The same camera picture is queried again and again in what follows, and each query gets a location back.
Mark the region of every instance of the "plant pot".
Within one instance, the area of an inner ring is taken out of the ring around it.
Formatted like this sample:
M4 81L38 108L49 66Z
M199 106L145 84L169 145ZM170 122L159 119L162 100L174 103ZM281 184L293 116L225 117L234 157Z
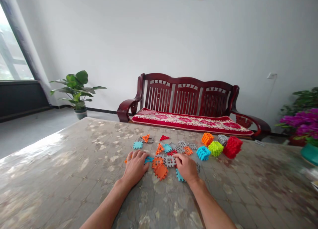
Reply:
M74 112L79 120L82 120L83 118L87 117L87 108L81 110L74 110Z
M318 166L318 147L307 143L301 150L301 156L309 163Z

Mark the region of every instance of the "bench cushion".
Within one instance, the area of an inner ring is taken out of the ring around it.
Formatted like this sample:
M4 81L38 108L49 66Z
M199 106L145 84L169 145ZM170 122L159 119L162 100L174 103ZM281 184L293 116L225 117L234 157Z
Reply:
M183 130L211 132L216 134L250 136L254 132L234 122L228 116L206 117L184 115L141 109L132 117L135 123L145 123L156 126L167 126Z

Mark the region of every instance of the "teal flower pot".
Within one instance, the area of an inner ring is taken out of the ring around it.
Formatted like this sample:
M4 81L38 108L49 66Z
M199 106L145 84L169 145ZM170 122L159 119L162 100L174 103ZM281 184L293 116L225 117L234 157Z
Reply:
M318 147L308 143L302 148L301 155L308 162L318 166Z

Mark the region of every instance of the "blue toy piece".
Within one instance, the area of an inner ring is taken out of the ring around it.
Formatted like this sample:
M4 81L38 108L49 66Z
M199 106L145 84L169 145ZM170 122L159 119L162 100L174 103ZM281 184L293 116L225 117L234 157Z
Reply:
M211 152L209 151L208 148L206 148L205 146L201 146L196 154L198 155L200 160L206 161L209 159L209 155L211 154Z
M181 181L181 182L185 182L184 178L181 176L181 174L179 173L178 169L176 169L176 173L177 173L178 180Z
M168 145L168 144L164 144L164 145L163 145L163 148L165 149L165 153L168 153L168 152L172 151L171 146Z
M133 144L133 148L134 148L135 150L141 149L141 148L142 148L142 145L143 145L143 143L142 143L141 141L136 141L136 142Z
M145 163L144 164L146 164L147 162L153 162L153 158L147 156L146 159L145 159Z

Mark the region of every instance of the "table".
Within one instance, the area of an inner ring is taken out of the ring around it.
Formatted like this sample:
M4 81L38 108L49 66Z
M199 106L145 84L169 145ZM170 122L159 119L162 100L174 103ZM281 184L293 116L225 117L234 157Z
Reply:
M85 118L0 160L0 228L79 228L125 170L139 136L155 154L162 135L201 145L202 133ZM318 194L300 170L300 148L243 140L234 160L200 161L199 176L238 228L316 228ZM174 168L153 169L131 190L113 228L203 228L198 205Z

